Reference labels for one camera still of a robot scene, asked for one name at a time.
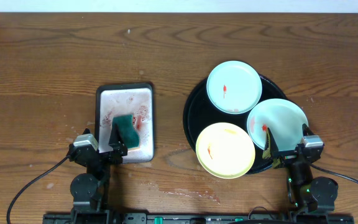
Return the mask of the green yellow sponge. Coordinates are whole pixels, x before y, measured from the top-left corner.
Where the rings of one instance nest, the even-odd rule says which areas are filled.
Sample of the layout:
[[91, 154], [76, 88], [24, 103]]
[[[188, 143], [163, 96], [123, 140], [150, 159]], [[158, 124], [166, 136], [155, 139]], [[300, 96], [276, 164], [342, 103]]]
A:
[[132, 114], [117, 116], [113, 118], [112, 123], [116, 123], [119, 126], [123, 144], [128, 149], [139, 147], [140, 137], [134, 128], [134, 117]]

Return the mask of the yellow plate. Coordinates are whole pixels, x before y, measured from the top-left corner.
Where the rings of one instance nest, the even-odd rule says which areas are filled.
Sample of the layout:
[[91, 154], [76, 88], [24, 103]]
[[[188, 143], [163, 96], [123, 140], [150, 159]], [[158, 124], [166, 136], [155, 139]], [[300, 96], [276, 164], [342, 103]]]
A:
[[196, 155], [210, 174], [235, 179], [250, 171], [256, 152], [253, 141], [242, 128], [231, 123], [214, 123], [198, 136]]

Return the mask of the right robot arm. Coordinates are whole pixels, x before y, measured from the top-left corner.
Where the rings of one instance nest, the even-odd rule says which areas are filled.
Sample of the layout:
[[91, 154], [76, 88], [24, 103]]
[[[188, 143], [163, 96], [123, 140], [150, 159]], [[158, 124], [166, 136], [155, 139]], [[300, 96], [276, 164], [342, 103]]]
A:
[[288, 212], [293, 223], [327, 223], [328, 213], [334, 210], [338, 184], [328, 177], [313, 177], [311, 165], [321, 158], [324, 142], [310, 128], [302, 125], [302, 136], [293, 149], [280, 150], [269, 128], [263, 159], [271, 159], [274, 169], [287, 170], [287, 190], [295, 207]]

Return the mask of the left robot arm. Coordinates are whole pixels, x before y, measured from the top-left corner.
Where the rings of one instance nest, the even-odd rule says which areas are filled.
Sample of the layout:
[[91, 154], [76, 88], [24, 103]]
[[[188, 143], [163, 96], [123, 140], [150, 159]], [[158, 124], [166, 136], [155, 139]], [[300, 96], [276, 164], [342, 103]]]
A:
[[76, 176], [70, 185], [73, 196], [70, 223], [123, 222], [124, 215], [108, 207], [111, 166], [121, 164], [122, 158], [127, 155], [127, 146], [116, 124], [112, 126], [109, 145], [112, 151], [100, 152], [98, 142], [89, 129], [85, 129], [69, 145], [69, 161], [86, 168], [86, 172]]

